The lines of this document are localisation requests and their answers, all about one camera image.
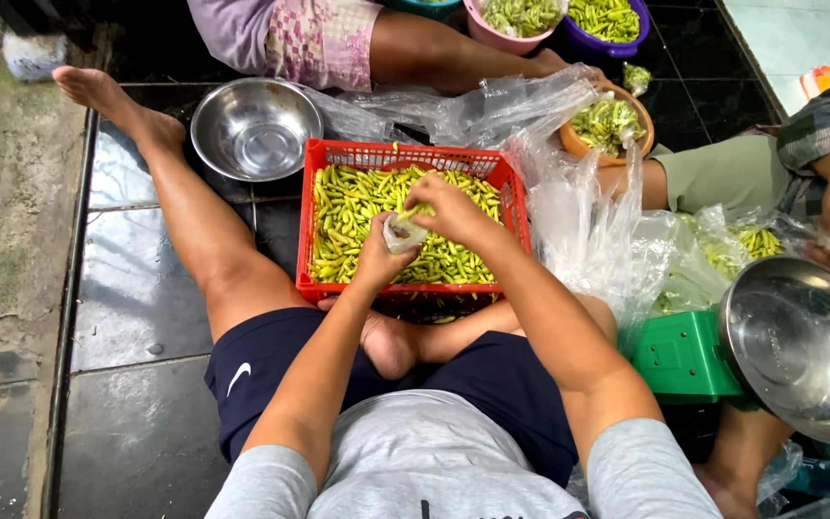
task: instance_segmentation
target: green shorts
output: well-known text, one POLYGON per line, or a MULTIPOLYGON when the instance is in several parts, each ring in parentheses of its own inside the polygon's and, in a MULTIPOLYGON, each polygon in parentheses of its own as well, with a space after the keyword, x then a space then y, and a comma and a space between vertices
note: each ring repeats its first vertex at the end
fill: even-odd
POLYGON ((665 168, 671 210, 697 212, 716 204, 726 210, 776 207, 790 183, 777 140, 768 135, 735 136, 680 153, 657 145, 649 158, 665 168))

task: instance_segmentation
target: nike logo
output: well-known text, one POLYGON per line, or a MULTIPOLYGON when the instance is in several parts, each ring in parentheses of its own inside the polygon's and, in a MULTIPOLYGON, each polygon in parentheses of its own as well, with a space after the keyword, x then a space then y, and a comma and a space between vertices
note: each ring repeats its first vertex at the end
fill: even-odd
POLYGON ((232 382, 230 383, 230 388, 226 390, 226 396, 230 395, 230 391, 232 391, 232 384, 236 383, 236 380, 239 378, 239 375, 242 373, 248 373, 249 375, 252 374, 252 367, 248 365, 247 362, 243 362, 239 369, 236 370, 236 374, 232 377, 232 382))

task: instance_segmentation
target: lilac shirt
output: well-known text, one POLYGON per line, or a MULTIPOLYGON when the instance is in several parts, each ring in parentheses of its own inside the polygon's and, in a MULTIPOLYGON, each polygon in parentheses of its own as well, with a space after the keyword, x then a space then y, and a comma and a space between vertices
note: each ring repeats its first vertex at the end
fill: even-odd
POLYGON ((265 40, 277 0, 187 0, 210 55, 243 74, 265 73, 265 40))

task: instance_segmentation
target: pink plastic basin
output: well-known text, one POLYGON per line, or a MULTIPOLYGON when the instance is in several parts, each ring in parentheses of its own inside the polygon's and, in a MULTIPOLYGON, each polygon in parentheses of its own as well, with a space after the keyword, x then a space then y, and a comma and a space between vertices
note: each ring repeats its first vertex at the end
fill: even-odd
POLYGON ((555 27, 547 30, 539 36, 533 38, 513 38, 492 28, 478 11, 478 3, 476 0, 463 0, 463 4, 467 6, 469 18, 467 19, 467 26, 469 28, 469 36, 473 39, 488 45, 493 49, 498 49, 502 53, 509 53, 515 55, 525 55, 537 48, 537 45, 543 40, 546 40, 555 27))

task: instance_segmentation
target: navy blue shorts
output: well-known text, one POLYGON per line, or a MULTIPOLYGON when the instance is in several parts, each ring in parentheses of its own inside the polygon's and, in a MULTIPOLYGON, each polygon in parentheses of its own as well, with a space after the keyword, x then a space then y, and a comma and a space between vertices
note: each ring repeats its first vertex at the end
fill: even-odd
MULTIPOLYGON (((317 309, 283 309, 251 318, 213 347, 204 380, 217 398, 220 448, 229 462, 242 450, 281 378, 325 318, 317 309)), ((341 410, 398 390, 363 350, 354 358, 341 410)), ((465 398, 508 432, 541 476, 565 487, 578 462, 556 382, 527 339, 488 332, 419 386, 465 398)))

